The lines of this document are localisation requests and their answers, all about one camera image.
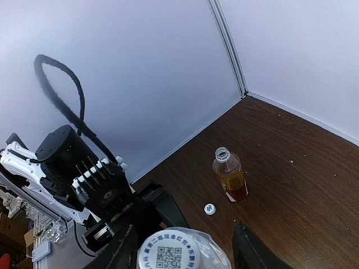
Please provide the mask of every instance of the plastic bottle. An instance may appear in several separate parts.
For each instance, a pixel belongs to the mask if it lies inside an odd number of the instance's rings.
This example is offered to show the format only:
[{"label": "plastic bottle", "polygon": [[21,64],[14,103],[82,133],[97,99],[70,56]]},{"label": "plastic bottle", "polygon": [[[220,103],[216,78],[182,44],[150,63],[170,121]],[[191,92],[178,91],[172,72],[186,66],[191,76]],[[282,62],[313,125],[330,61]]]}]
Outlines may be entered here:
[{"label": "plastic bottle", "polygon": [[231,202],[238,202],[248,195],[240,158],[225,147],[215,151],[213,170]]},{"label": "plastic bottle", "polygon": [[223,250],[209,234],[183,227],[159,231],[144,241],[137,269],[231,269]]}]

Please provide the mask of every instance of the white bottle cap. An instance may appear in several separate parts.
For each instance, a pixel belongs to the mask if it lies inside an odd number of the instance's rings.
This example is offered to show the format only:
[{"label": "white bottle cap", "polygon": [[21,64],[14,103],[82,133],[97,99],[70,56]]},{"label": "white bottle cap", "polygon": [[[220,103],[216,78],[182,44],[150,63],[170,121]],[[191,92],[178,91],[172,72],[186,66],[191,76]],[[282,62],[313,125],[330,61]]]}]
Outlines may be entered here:
[{"label": "white bottle cap", "polygon": [[201,253],[196,242],[181,231],[165,229],[144,241],[138,255],[140,269],[198,269]]},{"label": "white bottle cap", "polygon": [[216,211],[216,208],[215,208],[214,204],[212,204],[212,203],[208,203],[204,207],[204,212],[209,216],[213,215],[215,213],[215,211]]}]

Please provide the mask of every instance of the juice bottle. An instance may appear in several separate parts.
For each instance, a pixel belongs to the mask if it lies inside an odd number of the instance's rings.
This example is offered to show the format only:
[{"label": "juice bottle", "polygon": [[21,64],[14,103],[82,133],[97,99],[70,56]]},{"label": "juice bottle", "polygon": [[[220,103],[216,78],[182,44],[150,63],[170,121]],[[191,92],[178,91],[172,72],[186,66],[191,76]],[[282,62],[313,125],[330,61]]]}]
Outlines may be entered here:
[{"label": "juice bottle", "polygon": [[215,151],[213,170],[231,202],[243,200],[248,195],[240,158],[225,147]]}]

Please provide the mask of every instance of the qr code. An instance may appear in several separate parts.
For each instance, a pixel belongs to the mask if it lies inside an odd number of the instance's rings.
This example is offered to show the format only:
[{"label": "qr code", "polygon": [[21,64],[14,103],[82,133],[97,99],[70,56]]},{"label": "qr code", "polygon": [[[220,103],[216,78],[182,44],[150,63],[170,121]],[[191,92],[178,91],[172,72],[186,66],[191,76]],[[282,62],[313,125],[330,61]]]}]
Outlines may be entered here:
[{"label": "qr code", "polygon": [[156,268],[181,269],[182,248],[158,247]]}]

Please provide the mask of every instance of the brown table surface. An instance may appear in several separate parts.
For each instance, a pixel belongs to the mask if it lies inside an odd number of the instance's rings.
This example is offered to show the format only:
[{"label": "brown table surface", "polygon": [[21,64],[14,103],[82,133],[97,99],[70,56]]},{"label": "brown table surface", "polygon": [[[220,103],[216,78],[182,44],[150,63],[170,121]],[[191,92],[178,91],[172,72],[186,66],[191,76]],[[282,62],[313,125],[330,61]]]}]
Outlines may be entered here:
[{"label": "brown table surface", "polygon": [[[213,173],[219,146],[242,160],[244,202],[229,202]],[[359,268],[358,177],[357,146],[246,97],[135,187],[161,183],[190,225],[211,234],[231,260],[233,230],[243,221],[294,268]],[[209,202],[213,216],[203,212]]]}]

